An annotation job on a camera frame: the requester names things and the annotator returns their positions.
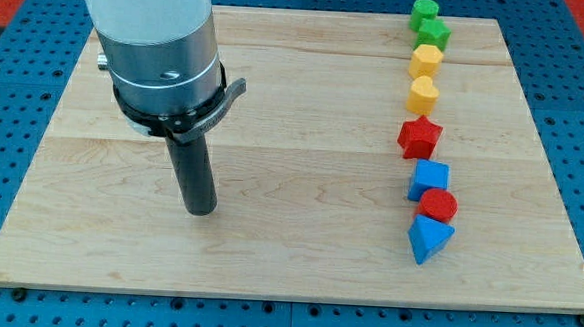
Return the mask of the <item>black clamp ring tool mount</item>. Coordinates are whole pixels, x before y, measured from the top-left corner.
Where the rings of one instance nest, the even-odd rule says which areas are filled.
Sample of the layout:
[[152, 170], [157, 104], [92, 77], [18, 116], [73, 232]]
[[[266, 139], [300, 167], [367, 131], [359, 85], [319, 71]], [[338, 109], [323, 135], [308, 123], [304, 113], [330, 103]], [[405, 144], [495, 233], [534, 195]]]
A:
[[143, 136], [168, 138], [178, 145], [188, 145], [218, 124], [229, 112], [233, 101], [246, 92], [244, 79], [228, 84], [222, 64], [219, 64], [219, 70], [216, 77], [220, 83], [216, 89], [205, 100], [190, 103], [188, 107], [184, 107], [184, 101], [175, 101], [172, 97], [195, 98], [193, 89], [199, 86], [198, 81], [162, 89], [141, 89], [131, 83], [122, 87], [114, 84], [113, 95], [134, 130]]

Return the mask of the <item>black cylindrical pointer rod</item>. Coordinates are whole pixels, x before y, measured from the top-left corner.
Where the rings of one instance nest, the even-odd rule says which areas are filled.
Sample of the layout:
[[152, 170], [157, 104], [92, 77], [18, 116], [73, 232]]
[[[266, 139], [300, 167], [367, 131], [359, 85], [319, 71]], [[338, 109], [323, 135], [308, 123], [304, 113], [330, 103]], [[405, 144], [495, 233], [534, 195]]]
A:
[[217, 197], [205, 137], [187, 143], [170, 137], [165, 141], [185, 209], [195, 216], [212, 213]]

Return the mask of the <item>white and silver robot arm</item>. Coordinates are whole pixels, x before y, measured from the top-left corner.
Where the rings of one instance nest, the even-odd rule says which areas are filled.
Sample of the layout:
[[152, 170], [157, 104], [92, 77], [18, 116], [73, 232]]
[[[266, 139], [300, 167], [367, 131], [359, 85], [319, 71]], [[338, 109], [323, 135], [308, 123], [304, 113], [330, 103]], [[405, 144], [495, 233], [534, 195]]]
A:
[[165, 140], [186, 210], [217, 205], [205, 134], [246, 91], [227, 81], [211, 0], [84, 0], [131, 127]]

